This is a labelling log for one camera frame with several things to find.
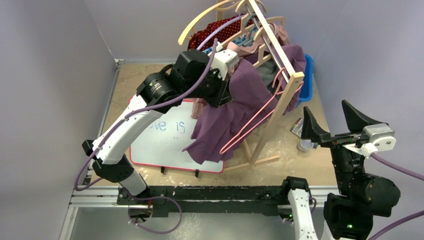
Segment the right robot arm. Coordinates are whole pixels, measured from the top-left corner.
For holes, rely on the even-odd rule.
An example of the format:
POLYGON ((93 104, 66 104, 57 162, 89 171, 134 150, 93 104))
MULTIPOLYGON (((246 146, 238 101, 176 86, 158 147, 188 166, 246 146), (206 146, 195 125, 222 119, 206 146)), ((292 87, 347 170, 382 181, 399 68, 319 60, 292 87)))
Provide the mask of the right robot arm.
POLYGON ((365 160, 396 144, 390 126, 341 102, 347 133, 331 135, 323 130, 308 107, 303 109, 301 138, 328 148, 337 183, 323 205, 323 240, 365 240, 375 216, 389 217, 399 202, 400 189, 385 177, 367 173, 365 160))

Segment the purple pleated skirt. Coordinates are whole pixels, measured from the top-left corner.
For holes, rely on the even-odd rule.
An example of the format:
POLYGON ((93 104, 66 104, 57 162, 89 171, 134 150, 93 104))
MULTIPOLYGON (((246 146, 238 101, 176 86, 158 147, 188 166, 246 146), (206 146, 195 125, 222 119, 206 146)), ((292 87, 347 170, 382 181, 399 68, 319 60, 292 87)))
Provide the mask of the purple pleated skirt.
POLYGON ((231 159, 240 146, 237 142, 224 154, 221 148, 239 131, 246 132, 264 123, 264 118, 277 106, 279 96, 273 97, 277 83, 266 87, 254 67, 257 53, 239 61, 230 78, 229 90, 232 102, 218 108, 206 105, 197 119, 191 134, 193 143, 183 149, 198 164, 205 161, 219 162, 231 159))

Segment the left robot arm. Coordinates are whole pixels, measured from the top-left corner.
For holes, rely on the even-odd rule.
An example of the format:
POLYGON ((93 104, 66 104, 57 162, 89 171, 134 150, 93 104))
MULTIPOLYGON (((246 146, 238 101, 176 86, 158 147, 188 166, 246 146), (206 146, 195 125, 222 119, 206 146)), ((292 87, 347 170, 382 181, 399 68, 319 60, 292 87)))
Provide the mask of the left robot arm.
POLYGON ((138 205, 149 199, 149 187, 125 152, 139 135, 184 99, 203 99, 213 107, 228 103, 230 76, 239 56, 233 50, 206 54, 197 49, 181 52, 175 63, 149 74, 138 86, 127 108, 112 126, 82 148, 98 177, 120 184, 138 205))

